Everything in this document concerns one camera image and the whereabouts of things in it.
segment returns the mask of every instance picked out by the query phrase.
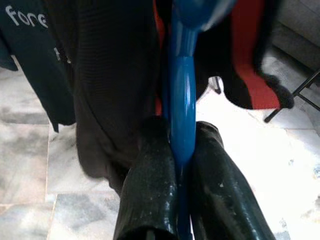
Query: dark green t-shirt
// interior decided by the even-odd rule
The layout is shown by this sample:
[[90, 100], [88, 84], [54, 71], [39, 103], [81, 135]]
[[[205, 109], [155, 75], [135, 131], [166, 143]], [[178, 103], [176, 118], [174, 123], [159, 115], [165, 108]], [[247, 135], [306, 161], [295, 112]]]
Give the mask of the dark green t-shirt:
[[1, 0], [0, 32], [39, 97], [54, 129], [75, 122], [65, 62], [41, 0]]

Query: marble floor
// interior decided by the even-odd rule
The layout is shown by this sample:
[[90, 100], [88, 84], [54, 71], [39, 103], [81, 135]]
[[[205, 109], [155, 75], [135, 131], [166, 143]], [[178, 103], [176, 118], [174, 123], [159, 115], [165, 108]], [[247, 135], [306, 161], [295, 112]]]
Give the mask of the marble floor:
[[[290, 90], [309, 74], [276, 50], [264, 67]], [[316, 85], [303, 94], [320, 105]], [[238, 108], [208, 88], [196, 118], [219, 128], [276, 239], [318, 240], [320, 113], [295, 101], [266, 124], [270, 110]], [[108, 182], [83, 173], [75, 126], [55, 133], [22, 71], [0, 69], [0, 239], [111, 240], [118, 209]]]

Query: gray sofa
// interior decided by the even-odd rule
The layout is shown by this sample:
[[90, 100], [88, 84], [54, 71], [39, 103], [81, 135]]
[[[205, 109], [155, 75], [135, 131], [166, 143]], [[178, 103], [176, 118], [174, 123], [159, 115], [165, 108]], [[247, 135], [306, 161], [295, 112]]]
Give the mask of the gray sofa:
[[284, 0], [272, 43], [310, 69], [319, 69], [320, 0]]

